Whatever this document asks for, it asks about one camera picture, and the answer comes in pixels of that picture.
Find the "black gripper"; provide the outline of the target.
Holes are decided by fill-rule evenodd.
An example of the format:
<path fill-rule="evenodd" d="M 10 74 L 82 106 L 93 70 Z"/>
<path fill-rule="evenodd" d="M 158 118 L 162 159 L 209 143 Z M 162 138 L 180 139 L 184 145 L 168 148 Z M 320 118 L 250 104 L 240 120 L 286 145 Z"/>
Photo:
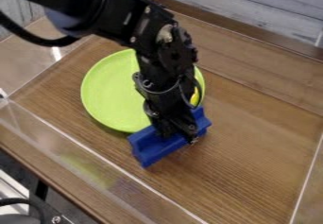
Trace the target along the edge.
<path fill-rule="evenodd" d="M 200 72 L 194 68 L 184 75 L 178 75 L 174 82 L 164 89 L 153 89 L 152 82 L 140 72 L 132 75 L 136 91 L 144 98 L 144 113 L 157 134 L 162 138 L 169 138 L 180 130 L 189 145 L 197 141 L 197 126 L 192 110 L 197 108 L 202 98 L 202 82 L 198 76 Z M 198 91 L 196 106 L 189 102 L 194 87 Z"/>

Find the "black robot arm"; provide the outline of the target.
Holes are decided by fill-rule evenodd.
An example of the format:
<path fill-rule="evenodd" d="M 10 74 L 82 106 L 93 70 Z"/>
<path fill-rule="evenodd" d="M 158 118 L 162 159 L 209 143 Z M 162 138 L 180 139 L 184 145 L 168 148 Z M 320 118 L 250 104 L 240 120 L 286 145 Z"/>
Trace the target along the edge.
<path fill-rule="evenodd" d="M 190 98 L 200 89 L 194 79 L 197 50 L 173 15 L 152 0 L 28 0 L 44 7 L 62 36 L 44 39 L 0 11 L 0 26 L 29 43 L 62 47 L 96 35 L 134 50 L 138 71 L 134 87 L 144 111 L 161 136 L 197 138 Z"/>

